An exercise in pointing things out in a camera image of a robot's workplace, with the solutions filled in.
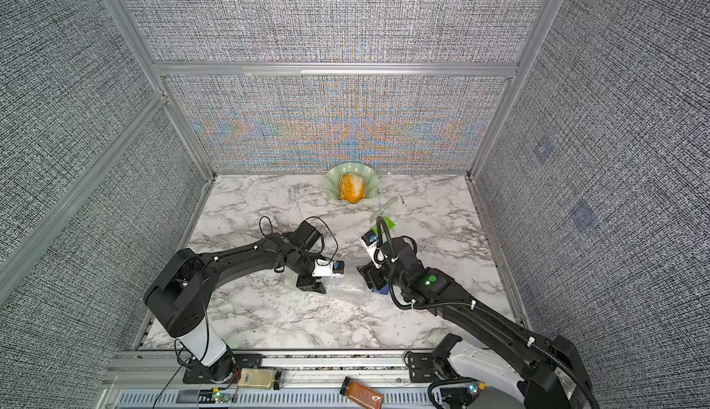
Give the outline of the clear bubble wrap sheet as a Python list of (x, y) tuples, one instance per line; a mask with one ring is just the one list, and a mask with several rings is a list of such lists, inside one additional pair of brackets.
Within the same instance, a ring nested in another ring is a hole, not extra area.
[(346, 271), (342, 276), (327, 277), (323, 279), (323, 284), (327, 289), (325, 301), (329, 305), (365, 307), (381, 297), (381, 294), (374, 292), (362, 275), (356, 271)]

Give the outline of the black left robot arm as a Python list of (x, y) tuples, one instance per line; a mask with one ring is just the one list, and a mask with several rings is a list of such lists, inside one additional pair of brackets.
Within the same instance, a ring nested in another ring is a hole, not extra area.
[(190, 353), (179, 360), (187, 384), (219, 385), (242, 368), (207, 316), (220, 286), (262, 270), (297, 274), (297, 288), (323, 294), (325, 277), (340, 277), (345, 263), (312, 251), (319, 231), (271, 233), (255, 243), (221, 252), (197, 254), (181, 249), (148, 287), (143, 301), (169, 336)]

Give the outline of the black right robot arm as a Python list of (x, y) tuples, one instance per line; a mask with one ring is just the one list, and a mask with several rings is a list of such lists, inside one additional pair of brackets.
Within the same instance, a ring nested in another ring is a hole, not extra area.
[(490, 348), (507, 368), (476, 366), (462, 337), (449, 334), (432, 351), (429, 390), (479, 381), (520, 401), (526, 408), (597, 408), (590, 376), (576, 346), (554, 340), (508, 320), (467, 292), (449, 274), (423, 266), (410, 237), (389, 238), (368, 231), (360, 242), (370, 261), (359, 268), (377, 289), (386, 288), (404, 311), (427, 311), (463, 329)]

